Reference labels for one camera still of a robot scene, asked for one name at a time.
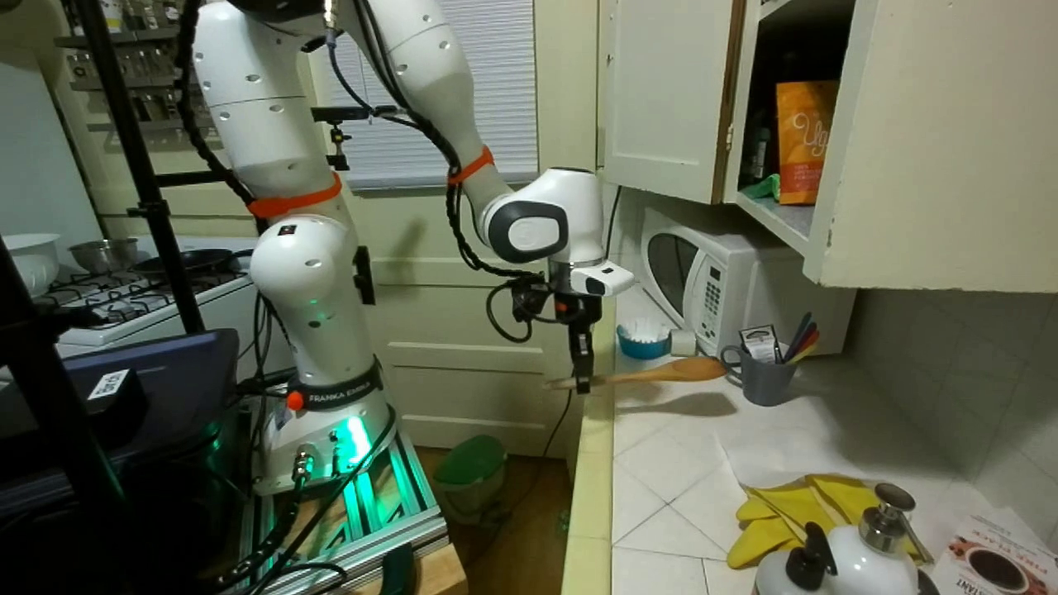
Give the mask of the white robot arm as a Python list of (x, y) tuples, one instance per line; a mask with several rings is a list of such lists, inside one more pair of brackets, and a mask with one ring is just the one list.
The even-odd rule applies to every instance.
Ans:
[(358, 471), (395, 414), (355, 288), (359, 224), (328, 164), (301, 77), (315, 44), (355, 38), (395, 108), (447, 157), (447, 191), (475, 219), (529, 300), (570, 328), (573, 384), (592, 384), (592, 322), (609, 289), (598, 181), (549, 168), (508, 186), (475, 130), (468, 61), (436, 0), (206, 0), (190, 70), (249, 210), (263, 224), (251, 285), (273, 306), (295, 381), (260, 435), (253, 490), (282, 495)]

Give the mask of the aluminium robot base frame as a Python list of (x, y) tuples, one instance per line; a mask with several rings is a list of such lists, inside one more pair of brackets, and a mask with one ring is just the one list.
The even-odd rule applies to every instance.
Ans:
[(219, 595), (338, 595), (447, 538), (431, 479), (395, 417), (376, 438), (350, 421), (295, 455), (289, 490), (259, 495)]

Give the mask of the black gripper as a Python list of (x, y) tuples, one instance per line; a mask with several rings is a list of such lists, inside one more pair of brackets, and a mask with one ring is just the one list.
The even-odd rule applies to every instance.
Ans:
[(529, 285), (529, 315), (553, 306), (553, 321), (566, 322), (566, 347), (570, 347), (570, 386), (586, 394), (592, 386), (596, 370), (596, 347), (592, 347), (592, 322), (602, 317), (602, 282), (586, 282), (573, 288), (560, 276), (540, 276)]

